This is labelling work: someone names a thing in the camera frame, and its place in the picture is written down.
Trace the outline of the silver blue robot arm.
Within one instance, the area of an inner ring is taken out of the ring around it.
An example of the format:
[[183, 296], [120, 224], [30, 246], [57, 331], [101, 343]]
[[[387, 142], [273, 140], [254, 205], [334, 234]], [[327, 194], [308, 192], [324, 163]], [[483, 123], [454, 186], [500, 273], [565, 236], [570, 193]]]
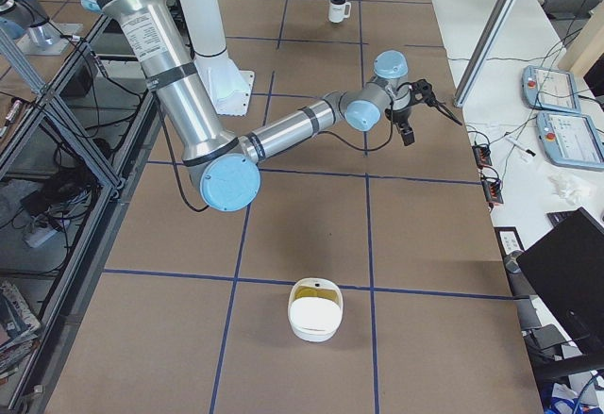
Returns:
[[271, 124], [237, 136], [218, 116], [241, 106], [248, 79], [230, 59], [217, 0], [81, 0], [85, 8], [115, 20], [140, 62], [147, 87], [168, 114], [183, 146], [183, 163], [208, 206], [235, 211], [260, 190], [258, 165], [338, 122], [359, 131], [382, 117], [413, 142], [412, 106], [436, 100], [425, 80], [410, 82], [405, 57], [377, 56], [374, 73], [360, 91], [333, 92]]

